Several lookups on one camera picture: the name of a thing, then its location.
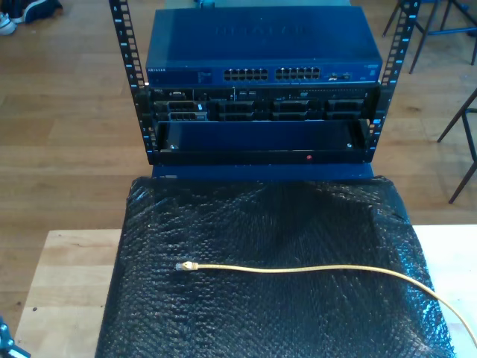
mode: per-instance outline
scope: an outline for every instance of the floor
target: floor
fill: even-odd
[[[130,183],[151,173],[107,1],[62,3],[62,16],[0,38],[0,312],[13,331],[47,232],[121,227]],[[380,34],[394,0],[353,3],[364,6],[386,58],[391,38]],[[131,8],[143,61],[161,4]],[[424,5],[420,17],[429,12]],[[454,11],[449,24],[459,23]],[[396,184],[413,224],[477,222],[475,178],[447,204],[471,165],[463,127],[435,142],[475,89],[472,46],[464,34],[430,38],[414,74],[399,80],[373,163]]]

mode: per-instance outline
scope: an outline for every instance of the ethernet cable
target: ethernet cable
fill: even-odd
[[[229,271],[243,271],[243,272],[253,272],[256,274],[293,274],[299,272],[311,272],[311,271],[329,271],[329,270],[353,270],[353,271],[371,271],[371,272],[379,272],[382,274],[388,274],[390,276],[398,277],[402,280],[406,280],[409,283],[419,287],[424,292],[430,294],[433,298],[440,301],[444,304],[447,308],[449,308],[456,316],[459,318],[466,328],[467,332],[472,338],[472,341],[477,348],[477,337],[472,332],[467,321],[460,315],[457,310],[445,299],[439,296],[436,292],[430,289],[428,286],[422,284],[418,280],[406,276],[405,274],[400,274],[399,272],[395,272],[392,270],[387,270],[386,268],[380,267],[372,267],[372,266],[359,266],[359,265],[327,265],[327,266],[309,266],[309,267],[298,267],[298,268],[252,268],[252,267],[244,267],[244,266],[230,266],[230,265],[216,265],[216,264],[202,264],[202,263],[192,263],[187,261],[185,263],[178,263],[176,265],[176,270],[178,271],[197,271],[197,270],[229,270]]]

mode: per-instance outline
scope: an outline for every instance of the blue shoe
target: blue shoe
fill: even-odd
[[[1,2],[0,11],[9,16],[13,23],[21,22],[22,18],[22,4],[18,0],[3,0]]]
[[[0,36],[10,35],[16,29],[15,22],[10,20],[7,13],[0,13]]]
[[[10,15],[10,18],[15,23],[24,22],[25,24],[30,24],[38,19],[47,19],[52,17],[54,12],[59,9],[63,9],[58,0],[14,0],[14,8],[16,13],[18,12],[18,7],[22,15],[18,18],[14,18],[13,15]]]

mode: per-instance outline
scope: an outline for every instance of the table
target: table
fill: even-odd
[[[438,293],[477,331],[477,225],[414,226]],[[41,358],[95,354],[120,230],[50,231],[16,332]],[[464,326],[446,308],[459,358],[475,357]]]

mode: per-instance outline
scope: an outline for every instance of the black bubble wrap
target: black bubble wrap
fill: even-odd
[[[432,286],[394,185],[140,178],[97,357],[454,357],[439,304],[384,274],[175,271],[379,266]]]

